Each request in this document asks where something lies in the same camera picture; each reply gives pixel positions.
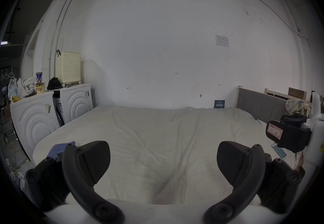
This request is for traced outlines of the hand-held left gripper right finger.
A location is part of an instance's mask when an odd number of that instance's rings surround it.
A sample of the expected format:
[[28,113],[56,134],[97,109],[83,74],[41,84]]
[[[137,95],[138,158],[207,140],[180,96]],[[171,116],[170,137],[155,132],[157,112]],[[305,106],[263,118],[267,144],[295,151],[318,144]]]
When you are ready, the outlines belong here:
[[301,173],[280,158],[272,160],[259,144],[249,148],[234,141],[222,141],[217,150],[217,165],[233,191],[204,213],[206,224],[229,223],[256,195],[261,206],[286,214],[302,181]]

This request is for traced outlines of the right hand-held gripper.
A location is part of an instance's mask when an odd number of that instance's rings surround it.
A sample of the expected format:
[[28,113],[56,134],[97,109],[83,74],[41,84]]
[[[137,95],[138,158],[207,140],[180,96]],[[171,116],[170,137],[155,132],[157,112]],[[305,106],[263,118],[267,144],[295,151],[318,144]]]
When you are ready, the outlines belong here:
[[320,95],[314,91],[311,93],[310,119],[307,120],[307,117],[300,113],[283,115],[280,121],[268,122],[266,136],[278,147],[293,153],[304,150],[304,163],[321,167],[324,160],[324,121]]

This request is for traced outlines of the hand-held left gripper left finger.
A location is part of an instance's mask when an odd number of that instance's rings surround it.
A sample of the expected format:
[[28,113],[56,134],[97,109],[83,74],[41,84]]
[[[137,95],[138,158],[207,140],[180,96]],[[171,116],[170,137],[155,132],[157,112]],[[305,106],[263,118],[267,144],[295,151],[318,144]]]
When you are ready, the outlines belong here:
[[46,157],[27,171],[26,181],[32,201],[45,213],[64,205],[71,193],[96,221],[122,224],[125,220],[123,212],[94,190],[110,161],[110,147],[106,141],[93,141],[80,147],[68,143],[56,158]]

